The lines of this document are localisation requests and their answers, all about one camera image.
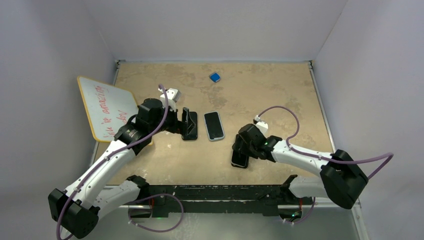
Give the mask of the black phone with camera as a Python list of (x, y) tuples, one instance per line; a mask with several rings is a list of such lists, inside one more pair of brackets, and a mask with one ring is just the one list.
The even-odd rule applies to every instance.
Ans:
[(194, 111), (189, 111), (185, 115), (183, 121), (185, 124), (184, 134), (182, 139), (184, 141), (195, 141), (198, 139), (198, 114)]

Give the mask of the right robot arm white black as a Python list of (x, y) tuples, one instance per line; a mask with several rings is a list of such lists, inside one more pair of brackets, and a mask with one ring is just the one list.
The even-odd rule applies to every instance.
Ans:
[(281, 189), (280, 196), (288, 204), (299, 198), (318, 197), (330, 199), (343, 209), (351, 209), (369, 182), (347, 152), (317, 152), (289, 145), (281, 137), (265, 137), (252, 123), (238, 131), (232, 150), (234, 154), (287, 164), (312, 173), (313, 177), (292, 177)]

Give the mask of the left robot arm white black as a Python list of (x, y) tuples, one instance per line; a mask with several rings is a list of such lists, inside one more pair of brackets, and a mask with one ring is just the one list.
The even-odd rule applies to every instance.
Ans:
[(49, 194), (57, 239), (85, 238), (101, 218), (121, 205), (142, 205), (168, 196), (165, 192), (151, 191), (150, 184), (138, 175), (129, 176), (111, 190), (104, 190), (104, 187), (152, 142), (155, 134), (163, 131), (179, 134), (185, 141), (197, 138), (198, 114), (185, 107), (178, 115), (175, 103), (164, 96), (144, 100), (137, 114), (119, 128), (105, 152), (82, 176), (64, 190), (54, 189)]

